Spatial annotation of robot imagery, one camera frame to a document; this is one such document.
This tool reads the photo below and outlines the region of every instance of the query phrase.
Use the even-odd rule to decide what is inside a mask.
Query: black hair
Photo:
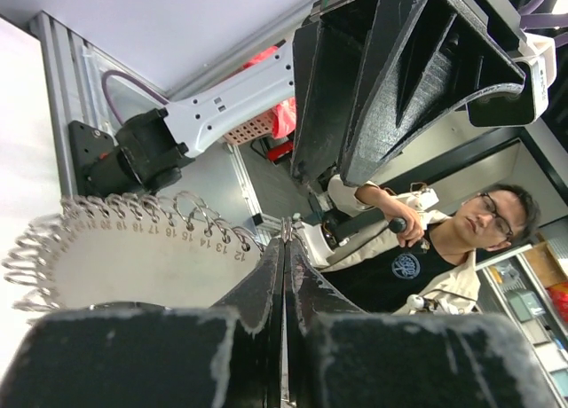
[[[523,244],[528,242],[529,239],[536,233],[539,229],[540,224],[540,207],[539,203],[533,198],[533,196],[523,187],[518,184],[493,184],[492,186],[485,189],[486,192],[497,192],[497,191],[507,191],[513,192],[519,201],[521,201],[521,206],[525,211],[525,224],[523,230],[515,235],[511,242],[515,244]]]

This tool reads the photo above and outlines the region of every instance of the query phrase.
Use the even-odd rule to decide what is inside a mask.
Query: man
[[[451,217],[416,211],[407,205],[410,194],[393,197],[372,183],[350,188],[339,176],[331,179],[328,193],[350,216],[379,208],[387,220],[402,217],[407,222],[398,235],[382,231],[386,222],[369,226],[359,233],[359,242],[350,242],[354,249],[319,267],[346,297],[373,312],[407,313],[410,294],[445,299],[461,313],[470,312],[480,286],[475,250],[496,251],[526,242],[540,220],[536,201],[516,185],[497,184],[464,202]],[[430,249],[423,255],[410,253],[407,248],[422,238]]]

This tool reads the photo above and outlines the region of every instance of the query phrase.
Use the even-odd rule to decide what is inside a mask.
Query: wall
[[[568,215],[568,207],[564,204],[554,186],[549,182],[529,150],[519,144],[515,157],[511,157],[512,151],[507,155],[495,154],[478,164],[470,166],[450,177],[440,181],[434,186],[440,192],[441,200],[454,199],[454,202],[439,203],[442,211],[451,214],[460,207],[475,192],[479,192],[491,184],[497,182],[504,184],[520,184],[539,202],[542,211],[541,224],[550,223],[559,217]],[[477,186],[470,193],[465,193],[469,188]]]
[[[33,37],[0,20],[0,261],[28,222],[59,211],[59,175],[42,53]],[[0,378],[27,331],[26,315],[12,309],[30,287],[1,277]]]
[[[236,60],[227,75],[299,25],[314,1],[0,0],[0,14],[23,26],[46,11],[166,91],[214,70],[209,82]]]
[[[437,209],[452,214],[472,194],[509,177],[518,150],[519,145],[510,146],[433,184],[440,199]]]
[[[387,182],[483,135],[488,130],[490,129],[472,126],[465,112],[450,113],[413,140],[401,155],[382,167],[372,180],[378,184]]]
[[[568,215],[568,207],[524,145],[519,149],[513,173],[501,182],[520,184],[532,194],[540,204],[541,224],[548,224]]]
[[[560,145],[558,139],[548,128],[546,123],[539,119],[530,126],[526,126],[526,131],[531,136],[534,143],[540,148],[550,166],[558,174],[558,179],[568,186],[568,152]]]

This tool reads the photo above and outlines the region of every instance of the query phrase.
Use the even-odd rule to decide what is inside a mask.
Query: black t-shirt
[[[431,244],[431,230],[424,233],[430,249],[423,255],[396,247],[350,268],[324,273],[324,277],[361,309],[394,312],[410,294],[420,293],[437,275],[455,267]]]

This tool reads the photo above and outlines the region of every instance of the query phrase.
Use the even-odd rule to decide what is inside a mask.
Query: metal extrusion rail
[[[67,125],[78,120],[96,127],[87,70],[81,57],[88,42],[41,12],[30,24],[42,45],[51,122],[63,195],[76,194]]]

